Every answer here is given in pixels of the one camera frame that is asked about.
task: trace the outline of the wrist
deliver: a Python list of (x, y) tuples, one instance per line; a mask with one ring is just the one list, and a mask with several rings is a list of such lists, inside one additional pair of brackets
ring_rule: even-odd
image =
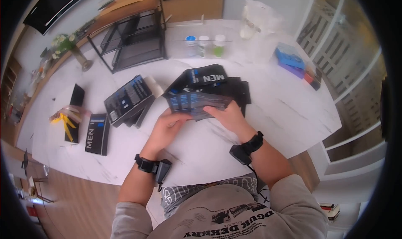
[(151, 146), (145, 144), (139, 153), (139, 156), (149, 161), (157, 161), (159, 151), (160, 149), (152, 148)]
[(239, 138), (240, 143), (243, 144), (249, 142), (254, 137), (254, 135), (257, 135), (257, 131), (253, 127), (248, 126), (247, 128), (244, 128), (242, 131), (237, 133), (236, 135)]

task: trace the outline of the cable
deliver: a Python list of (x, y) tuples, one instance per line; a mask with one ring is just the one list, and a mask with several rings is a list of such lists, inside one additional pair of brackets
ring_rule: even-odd
[[(257, 178), (257, 187), (258, 187), (258, 176), (257, 176), (257, 173), (255, 172), (255, 170), (252, 168), (252, 167), (250, 167), (250, 165), (246, 165), (251, 171), (253, 171), (253, 173), (255, 174), (255, 177)], [(265, 197), (265, 196), (263, 196), (262, 194), (261, 194), (261, 191), (263, 191), (263, 190), (269, 190), (269, 188), (263, 188), (263, 189), (261, 189), (259, 192), (257, 192), (257, 194), (259, 194), (263, 199), (264, 199), (264, 203), (265, 202), (270, 202), (270, 200), (267, 200), (267, 198), (268, 197)]]

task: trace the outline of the flower vase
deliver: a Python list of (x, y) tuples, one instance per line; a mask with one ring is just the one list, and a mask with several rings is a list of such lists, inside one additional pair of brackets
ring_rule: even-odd
[(87, 60), (76, 45), (74, 45), (70, 51), (81, 64), (83, 72), (88, 71), (91, 68), (94, 62), (92, 60)]

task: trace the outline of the yellow ribbon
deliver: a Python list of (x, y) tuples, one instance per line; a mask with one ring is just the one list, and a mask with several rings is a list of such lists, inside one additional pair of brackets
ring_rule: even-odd
[(72, 128), (77, 128), (76, 126), (74, 126), (74, 124), (68, 119), (68, 117), (62, 113), (60, 113), (60, 117), (58, 117), (57, 119), (52, 120), (52, 123), (56, 123), (59, 121), (63, 121), (64, 123), (64, 130), (66, 131), (66, 134), (68, 136), (68, 138), (70, 139), (71, 142), (73, 142), (73, 136), (71, 136), (70, 130), (68, 130), (68, 126), (67, 124), (72, 127)]

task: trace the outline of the hand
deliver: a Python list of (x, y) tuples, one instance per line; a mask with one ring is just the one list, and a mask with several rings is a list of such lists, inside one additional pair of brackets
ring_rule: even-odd
[(250, 126), (237, 105), (232, 100), (224, 111), (220, 111), (213, 106), (204, 106), (204, 111), (214, 116), (226, 129), (234, 132), (241, 143), (248, 142), (257, 134), (257, 131)]
[(148, 160), (155, 160), (158, 152), (170, 145), (184, 123), (192, 118), (189, 114), (172, 114), (170, 108), (166, 109), (156, 121), (140, 156)]

